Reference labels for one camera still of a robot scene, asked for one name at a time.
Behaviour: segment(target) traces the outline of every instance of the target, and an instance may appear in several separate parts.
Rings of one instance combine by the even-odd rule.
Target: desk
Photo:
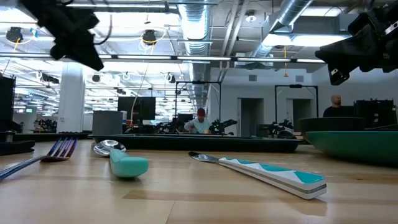
[[[149,159],[135,180],[112,176],[93,141],[69,161],[36,163],[0,182],[1,223],[397,223],[397,169],[325,157],[312,146],[295,154],[209,152],[326,176],[328,193],[306,201],[183,151],[127,151]],[[52,142],[38,142],[35,156]],[[33,154],[3,156],[0,168]]]

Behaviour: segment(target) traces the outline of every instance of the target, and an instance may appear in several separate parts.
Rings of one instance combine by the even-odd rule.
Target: ceiling
[[[209,1],[219,2],[211,5],[211,22],[209,43],[210,55],[220,56],[224,37],[226,36],[226,25],[229,19],[232,1]],[[386,1],[376,1],[375,4],[382,4]],[[75,3],[88,3],[88,1],[75,1]],[[134,3],[134,1],[123,1],[123,3]],[[362,10],[360,4],[355,5],[356,1],[325,0],[314,1],[307,8],[302,16],[328,16],[335,17],[347,7],[356,6],[351,11]],[[248,53],[253,51],[262,41],[262,27],[266,15],[279,10],[280,1],[249,1],[247,10],[254,10],[255,21],[242,21],[241,27],[232,48],[232,55],[236,53]],[[95,13],[100,23],[90,32],[95,35],[96,42],[103,40],[109,31],[109,12]],[[134,54],[134,55],[186,55],[185,37],[181,28],[181,19],[177,14],[163,13],[136,13],[136,12],[112,12],[113,28],[111,38],[103,45],[96,45],[99,54]],[[21,44],[15,45],[6,39],[6,32],[10,27],[21,27],[24,40]],[[35,38],[31,29],[36,30],[38,37]],[[155,30],[157,42],[153,47],[142,44],[141,35],[145,30]],[[29,17],[17,8],[0,6],[0,52],[14,53],[49,53],[53,46],[53,37],[45,28],[38,28],[35,19]],[[286,46],[286,48],[273,48],[270,54],[273,57],[295,57],[295,58],[315,58],[314,52],[317,47]],[[62,81],[62,67],[65,62],[54,60],[28,60],[25,58],[0,57],[0,70],[5,76],[15,75],[16,85],[16,104],[19,105],[17,111],[23,112],[26,105],[38,105],[39,113],[53,115],[57,113],[59,99],[59,85],[43,82],[40,79],[42,73],[50,75]],[[208,80],[216,81],[220,70],[218,63],[212,68]],[[304,75],[305,82],[310,82],[310,75],[313,71],[323,65],[304,64],[301,67],[287,65],[287,70],[291,75],[290,79],[283,82],[294,82],[296,75]],[[123,89],[126,94],[123,96],[156,96],[157,113],[159,119],[170,119],[174,113],[174,88],[175,84],[167,81],[167,75],[173,75],[176,80],[191,81],[189,63],[143,63],[143,62],[105,62],[104,69],[96,72],[90,68],[85,68],[86,78],[86,113],[93,110],[116,110],[117,97],[120,96],[115,87]],[[226,73],[224,85],[266,85],[273,82],[281,82],[286,66],[284,64],[270,65],[265,69],[254,69],[247,71],[242,68],[230,67]],[[258,82],[250,83],[246,75],[256,74]],[[93,81],[93,75],[101,77],[99,82]],[[178,96],[177,106],[180,113],[194,113],[196,111],[196,99],[193,87],[188,84]],[[207,88],[203,89],[203,96],[206,96]]]

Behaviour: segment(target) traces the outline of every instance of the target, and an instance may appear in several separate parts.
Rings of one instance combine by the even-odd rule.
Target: teal and white handle
[[[218,163],[307,200],[326,193],[325,178],[321,175],[226,157]]]

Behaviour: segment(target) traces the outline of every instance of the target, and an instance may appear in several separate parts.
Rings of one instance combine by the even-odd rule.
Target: bald man
[[[346,116],[345,111],[341,108],[341,96],[333,95],[330,98],[331,106],[329,106],[325,112],[323,112],[323,117],[343,117]]]

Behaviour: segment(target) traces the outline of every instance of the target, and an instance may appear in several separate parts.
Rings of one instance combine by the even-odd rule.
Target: teal bowl
[[[398,166],[398,131],[310,131],[307,141],[331,156]]]

